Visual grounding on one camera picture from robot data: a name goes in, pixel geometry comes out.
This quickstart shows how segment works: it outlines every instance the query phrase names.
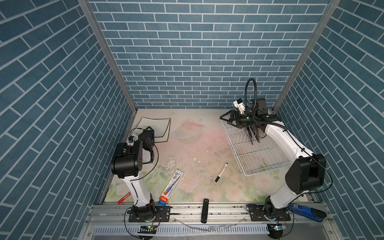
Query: black mounting plate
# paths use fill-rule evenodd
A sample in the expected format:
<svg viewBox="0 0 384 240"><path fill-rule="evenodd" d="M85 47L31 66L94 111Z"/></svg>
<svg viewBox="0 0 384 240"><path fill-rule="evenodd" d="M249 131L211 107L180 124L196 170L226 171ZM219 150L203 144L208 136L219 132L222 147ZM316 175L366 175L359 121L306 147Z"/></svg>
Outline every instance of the black mounting plate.
<svg viewBox="0 0 384 240"><path fill-rule="evenodd" d="M160 222L169 222L169 216L170 216L170 206L155 206L156 208L156 216L154 223L159 222L159 213L160 213ZM136 216L136 214L131 211L131 214L129 215L129 222L146 222L139 217Z"/></svg>
<svg viewBox="0 0 384 240"><path fill-rule="evenodd" d="M260 221L271 221L270 219L266 218L264 215L264 205L256 205L256 204L248 204L248 210L249 210L249 216L251 217L251 221L253 222L260 222ZM281 221L290 221L291 217L289 213L283 212L280 215Z"/></svg>

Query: blue brick wall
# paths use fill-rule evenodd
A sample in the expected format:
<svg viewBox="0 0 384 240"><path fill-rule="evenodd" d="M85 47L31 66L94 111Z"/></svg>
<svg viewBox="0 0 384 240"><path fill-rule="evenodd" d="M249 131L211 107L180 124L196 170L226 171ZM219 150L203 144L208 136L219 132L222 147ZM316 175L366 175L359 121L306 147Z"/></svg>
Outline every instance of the blue brick wall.
<svg viewBox="0 0 384 240"><path fill-rule="evenodd" d="M279 109L326 156L334 186L320 198L345 239L383 239L383 12L382 0L342 0Z"/></svg>
<svg viewBox="0 0 384 240"><path fill-rule="evenodd" d="M272 106L328 0L91 1L140 108Z"/></svg>
<svg viewBox="0 0 384 240"><path fill-rule="evenodd" d="M132 111L76 0L0 1L0 239L73 239Z"/></svg>

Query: white wire basket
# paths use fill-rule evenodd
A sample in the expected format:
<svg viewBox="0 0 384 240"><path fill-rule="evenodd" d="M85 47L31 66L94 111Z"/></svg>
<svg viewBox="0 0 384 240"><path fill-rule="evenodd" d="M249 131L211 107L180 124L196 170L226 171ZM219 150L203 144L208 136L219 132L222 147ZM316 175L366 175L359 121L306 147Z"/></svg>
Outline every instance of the white wire basket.
<svg viewBox="0 0 384 240"><path fill-rule="evenodd" d="M242 174L250 176L291 165L291 161L270 136L266 135L258 143L255 133L251 132L252 145L245 128L239 129L224 121L222 128Z"/></svg>

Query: wire dish rack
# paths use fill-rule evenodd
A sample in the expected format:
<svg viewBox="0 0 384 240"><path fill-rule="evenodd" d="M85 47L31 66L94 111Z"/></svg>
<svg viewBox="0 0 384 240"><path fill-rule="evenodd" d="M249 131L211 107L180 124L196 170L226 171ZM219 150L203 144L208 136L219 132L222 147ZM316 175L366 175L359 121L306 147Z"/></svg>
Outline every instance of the wire dish rack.
<svg viewBox="0 0 384 240"><path fill-rule="evenodd" d="M242 174L250 176L291 165L291 161L270 136L266 135L258 143L252 132L252 145L245 128L239 129L225 122L222 122L222 128Z"/></svg>

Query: white marker with black cap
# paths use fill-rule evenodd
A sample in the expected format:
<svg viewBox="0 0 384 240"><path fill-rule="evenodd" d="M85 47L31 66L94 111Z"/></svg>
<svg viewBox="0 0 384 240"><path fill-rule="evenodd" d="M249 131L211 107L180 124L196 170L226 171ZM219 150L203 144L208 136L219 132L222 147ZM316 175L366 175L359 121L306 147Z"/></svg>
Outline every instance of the white marker with black cap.
<svg viewBox="0 0 384 240"><path fill-rule="evenodd" d="M223 167L223 169L221 170L220 174L217 176L215 182L217 182L217 181L220 179L221 175L223 174L223 172L224 172L224 170L227 168L227 166L228 166L228 163L226 163L226 164L224 165L224 167Z"/></svg>

